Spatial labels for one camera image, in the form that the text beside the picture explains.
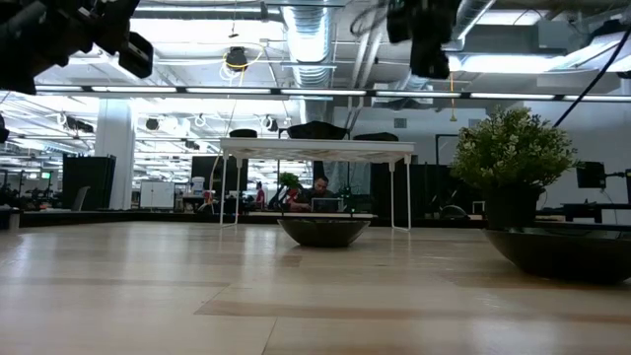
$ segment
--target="black partition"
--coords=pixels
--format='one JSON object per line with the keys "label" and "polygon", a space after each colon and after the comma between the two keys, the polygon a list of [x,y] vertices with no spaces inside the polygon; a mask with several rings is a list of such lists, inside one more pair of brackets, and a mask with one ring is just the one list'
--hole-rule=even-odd
{"label": "black partition", "polygon": [[[193,157],[192,167],[190,176],[192,178],[195,177],[203,177],[204,180],[204,189],[210,189],[209,186],[209,178],[210,173],[213,171],[213,165],[215,164],[215,160],[217,157]],[[224,160],[220,159],[217,163],[217,168],[215,168],[215,173],[213,176],[213,190],[220,191],[221,190],[221,177],[224,171]],[[226,166],[226,189],[228,191],[237,190],[237,159],[235,157],[230,157],[228,159],[228,166]],[[247,159],[244,159],[244,164],[241,170],[241,191],[247,189]]]}
{"label": "black partition", "polygon": [[115,157],[63,158],[63,208],[72,208],[81,187],[89,186],[82,210],[109,208],[116,167]]}

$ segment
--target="ceiling light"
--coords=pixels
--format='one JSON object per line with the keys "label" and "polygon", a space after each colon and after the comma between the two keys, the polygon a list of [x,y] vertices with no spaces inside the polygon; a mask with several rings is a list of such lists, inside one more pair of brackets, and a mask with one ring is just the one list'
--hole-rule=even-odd
{"label": "ceiling light", "polygon": [[98,93],[176,93],[172,87],[145,87],[145,86],[120,86],[120,87],[92,87]]}
{"label": "ceiling light", "polygon": [[366,96],[365,90],[282,89],[283,95]]}
{"label": "ceiling light", "polygon": [[471,98],[497,100],[552,100],[554,99],[554,95],[471,93]]}
{"label": "ceiling light", "polygon": [[78,92],[83,91],[80,86],[66,86],[66,85],[37,85],[35,89],[39,92]]}
{"label": "ceiling light", "polygon": [[254,88],[186,88],[186,90],[192,94],[271,94],[269,89]]}
{"label": "ceiling light", "polygon": [[626,57],[616,61],[607,69],[607,72],[628,72],[631,70],[631,55],[627,55]]}
{"label": "ceiling light", "polygon": [[25,173],[39,173],[39,169],[29,169],[29,168],[24,168],[24,169],[8,169],[9,172],[14,172],[14,173],[19,173],[19,172],[25,172]]}
{"label": "ceiling light", "polygon": [[[228,12],[233,13],[235,9],[233,7],[220,7],[220,6],[139,6],[136,8],[136,11],[145,11],[145,12]],[[250,12],[250,13],[260,13],[260,8],[257,7],[240,7],[240,13]],[[278,9],[269,9],[269,14],[280,14],[280,10]]]}
{"label": "ceiling light", "polygon": [[403,91],[377,91],[375,93],[379,97],[389,98],[428,98],[428,99],[457,99],[460,93],[445,92],[403,92]]}
{"label": "ceiling light", "polygon": [[[563,101],[573,102],[579,97],[576,95],[567,95]],[[631,96],[615,96],[615,95],[587,95],[583,98],[584,102],[595,103],[631,103]]]}
{"label": "ceiling light", "polygon": [[498,74],[539,74],[557,65],[558,58],[536,55],[479,54],[462,62],[462,71]]}

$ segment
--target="office desk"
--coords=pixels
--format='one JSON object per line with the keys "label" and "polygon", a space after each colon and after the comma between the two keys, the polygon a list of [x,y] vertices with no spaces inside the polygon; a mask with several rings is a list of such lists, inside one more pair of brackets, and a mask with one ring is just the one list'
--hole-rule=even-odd
{"label": "office desk", "polygon": [[567,203],[563,205],[565,220],[573,222],[575,218],[593,218],[602,223],[602,210],[631,210],[628,203]]}

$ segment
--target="dark bowl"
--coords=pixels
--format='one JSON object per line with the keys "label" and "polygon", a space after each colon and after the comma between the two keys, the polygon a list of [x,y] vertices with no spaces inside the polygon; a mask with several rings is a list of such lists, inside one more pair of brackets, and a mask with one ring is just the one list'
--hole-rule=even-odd
{"label": "dark bowl", "polygon": [[527,273],[599,284],[631,277],[629,240],[593,238],[591,231],[534,232],[484,231],[501,254]]}
{"label": "dark bowl", "polygon": [[296,243],[306,247],[345,248],[364,232],[370,221],[278,220]]}

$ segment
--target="pillar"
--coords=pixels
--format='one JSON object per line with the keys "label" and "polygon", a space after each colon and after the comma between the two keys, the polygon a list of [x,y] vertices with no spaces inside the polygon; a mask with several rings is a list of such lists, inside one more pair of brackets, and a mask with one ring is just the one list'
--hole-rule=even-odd
{"label": "pillar", "polygon": [[115,156],[116,166],[109,208],[131,208],[131,183],[134,178],[136,117],[129,100],[101,99],[97,122],[95,156]]}

